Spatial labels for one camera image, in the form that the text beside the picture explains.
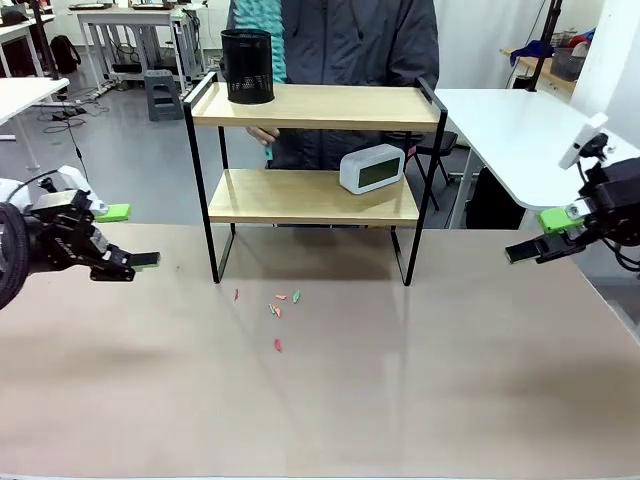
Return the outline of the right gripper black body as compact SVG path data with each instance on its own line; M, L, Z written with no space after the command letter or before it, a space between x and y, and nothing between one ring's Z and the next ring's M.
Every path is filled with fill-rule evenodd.
M586 171L580 199L589 207L584 227L598 239L639 245L639 158Z

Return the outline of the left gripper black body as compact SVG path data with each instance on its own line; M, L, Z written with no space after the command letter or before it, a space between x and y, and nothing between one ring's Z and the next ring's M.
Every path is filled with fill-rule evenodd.
M28 209L31 273L108 265L108 242L93 224L91 205L89 191L68 189L44 194Z

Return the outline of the person's right hand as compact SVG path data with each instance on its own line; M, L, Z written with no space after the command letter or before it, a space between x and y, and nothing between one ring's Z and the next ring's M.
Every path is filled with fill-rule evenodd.
M247 127L246 132L263 146L272 145L280 137L280 130L277 128Z

